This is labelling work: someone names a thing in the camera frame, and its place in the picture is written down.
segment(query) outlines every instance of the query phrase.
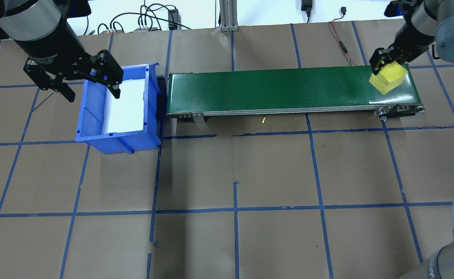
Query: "white paper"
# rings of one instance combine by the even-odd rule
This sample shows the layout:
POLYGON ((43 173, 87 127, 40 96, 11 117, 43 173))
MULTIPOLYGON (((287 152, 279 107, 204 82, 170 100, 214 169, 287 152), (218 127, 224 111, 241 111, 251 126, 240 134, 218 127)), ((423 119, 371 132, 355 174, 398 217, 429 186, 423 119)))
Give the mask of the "white paper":
POLYGON ((120 98, 107 90, 101 134, 141 131, 144 121, 145 79, 128 79, 120 85, 120 98))

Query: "yellow foam cube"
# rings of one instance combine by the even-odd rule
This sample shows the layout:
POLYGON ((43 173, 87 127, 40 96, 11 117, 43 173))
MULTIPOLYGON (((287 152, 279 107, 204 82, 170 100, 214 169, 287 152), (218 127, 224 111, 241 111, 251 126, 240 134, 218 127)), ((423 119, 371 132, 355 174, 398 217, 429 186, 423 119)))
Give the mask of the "yellow foam cube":
POLYGON ((408 71, 396 61, 385 65, 379 74, 370 77, 370 83, 383 95, 401 85, 408 71))

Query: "white wall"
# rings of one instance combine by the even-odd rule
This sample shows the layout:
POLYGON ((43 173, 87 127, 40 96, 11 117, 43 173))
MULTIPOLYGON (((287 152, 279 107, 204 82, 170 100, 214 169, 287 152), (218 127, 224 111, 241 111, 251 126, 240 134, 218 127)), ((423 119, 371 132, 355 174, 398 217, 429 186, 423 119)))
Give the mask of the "white wall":
MULTIPOLYGON (((385 19, 383 11, 390 0, 314 0, 310 22, 331 21, 340 17, 340 8, 347 7, 343 21, 366 21, 385 19)), ((147 0, 146 5, 155 3, 147 0)), ((218 21, 218 0, 163 0, 163 5, 175 5, 182 16, 182 23, 190 28, 213 28, 218 21)), ((100 23, 108 23, 117 14, 139 12, 143 0, 92 0, 89 1, 92 13, 89 15, 89 31, 100 23)), ((306 22, 306 13, 301 11, 301 0, 238 0, 237 17, 239 25, 275 25, 306 22)), ((167 19, 165 10, 156 15, 167 19)), ((138 15, 123 15, 117 19, 125 32, 138 28, 138 15)), ((78 35, 86 28, 86 18, 68 20, 78 35)))

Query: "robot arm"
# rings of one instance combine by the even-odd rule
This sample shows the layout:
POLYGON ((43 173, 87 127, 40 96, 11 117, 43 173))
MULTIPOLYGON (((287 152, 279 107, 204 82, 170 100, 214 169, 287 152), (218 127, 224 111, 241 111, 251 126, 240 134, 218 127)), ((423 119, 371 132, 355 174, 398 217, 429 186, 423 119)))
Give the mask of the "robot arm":
POLYGON ((374 74, 391 62, 411 62, 436 41, 440 58, 454 63, 454 0, 392 1, 390 8, 404 14, 406 23, 399 30, 396 39, 387 49, 378 48, 370 59, 374 74))
POLYGON ((69 102, 75 93, 64 81, 75 79, 101 83, 119 98, 122 68, 108 50, 93 56, 84 51, 67 23, 71 0, 62 2, 0 0, 0 27, 29 55, 25 73, 41 90, 59 91, 69 102))

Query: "conveyor belt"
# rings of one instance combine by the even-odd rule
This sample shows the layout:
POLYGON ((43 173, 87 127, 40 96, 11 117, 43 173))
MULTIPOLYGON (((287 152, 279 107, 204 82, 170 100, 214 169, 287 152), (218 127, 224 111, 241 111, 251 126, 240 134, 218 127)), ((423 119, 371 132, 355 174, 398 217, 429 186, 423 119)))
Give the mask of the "conveyor belt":
POLYGON ((377 108, 381 117, 414 115, 424 110, 404 67, 404 82, 386 95, 368 82, 369 66, 171 74, 167 116, 201 122, 215 115, 377 108))

